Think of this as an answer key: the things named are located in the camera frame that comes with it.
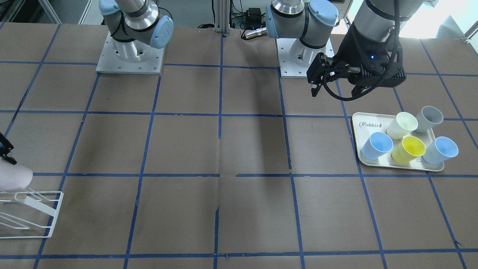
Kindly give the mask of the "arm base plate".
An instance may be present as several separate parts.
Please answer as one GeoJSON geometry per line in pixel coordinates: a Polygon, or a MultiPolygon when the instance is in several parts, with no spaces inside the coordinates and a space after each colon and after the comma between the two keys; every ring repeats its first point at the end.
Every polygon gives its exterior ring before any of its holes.
{"type": "Polygon", "coordinates": [[[108,33],[96,71],[102,74],[160,75],[164,51],[164,48],[153,48],[138,40],[122,43],[108,33]]]}
{"type": "Polygon", "coordinates": [[[297,38],[278,38],[276,44],[282,78],[306,79],[306,72],[318,53],[327,57],[335,54],[330,40],[319,49],[308,48],[297,38]]]}

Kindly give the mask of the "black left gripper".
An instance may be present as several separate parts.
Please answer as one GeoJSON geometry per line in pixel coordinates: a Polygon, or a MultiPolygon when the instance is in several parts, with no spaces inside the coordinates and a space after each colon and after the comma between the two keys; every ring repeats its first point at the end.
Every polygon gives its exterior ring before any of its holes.
{"type": "Polygon", "coordinates": [[[336,70],[335,75],[329,77],[326,82],[347,78],[355,85],[351,91],[352,99],[364,97],[385,72],[393,48],[397,49],[398,59],[392,62],[380,86],[396,87],[403,83],[406,74],[403,68],[402,47],[397,40],[396,30],[389,33],[391,36],[386,41],[373,41],[352,26],[333,57],[318,53],[306,72],[307,80],[312,84],[312,97],[317,97],[324,75],[333,70],[336,70]]]}

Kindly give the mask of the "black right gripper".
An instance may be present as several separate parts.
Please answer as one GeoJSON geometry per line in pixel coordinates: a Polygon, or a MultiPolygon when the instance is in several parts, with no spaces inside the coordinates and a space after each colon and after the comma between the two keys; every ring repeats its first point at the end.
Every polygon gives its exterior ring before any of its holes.
{"type": "Polygon", "coordinates": [[[14,149],[12,143],[5,137],[3,133],[0,133],[0,156],[4,157],[4,160],[12,165],[17,164],[17,160],[13,157],[9,157],[8,154],[14,149]]]}

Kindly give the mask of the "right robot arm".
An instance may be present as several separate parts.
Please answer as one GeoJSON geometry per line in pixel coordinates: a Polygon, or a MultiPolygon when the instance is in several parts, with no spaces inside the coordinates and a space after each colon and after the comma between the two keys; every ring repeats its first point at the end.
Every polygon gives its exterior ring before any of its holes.
{"type": "Polygon", "coordinates": [[[153,0],[101,0],[99,9],[109,28],[110,38],[99,60],[98,71],[121,73],[123,65],[133,66],[130,73],[145,74],[146,64],[155,68],[162,63],[164,48],[174,32],[171,17],[161,14],[153,0]]]}

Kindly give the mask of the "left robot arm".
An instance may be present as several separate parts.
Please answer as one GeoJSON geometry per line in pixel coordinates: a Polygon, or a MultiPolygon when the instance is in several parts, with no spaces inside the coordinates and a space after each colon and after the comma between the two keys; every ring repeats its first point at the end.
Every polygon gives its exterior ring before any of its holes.
{"type": "Polygon", "coordinates": [[[265,13],[266,29],[270,38],[295,39],[291,56],[307,68],[313,97],[323,87],[335,99],[350,102],[406,80],[399,34],[422,3],[365,0],[333,57],[322,51],[338,19],[338,9],[328,0],[273,0],[265,13]]]}

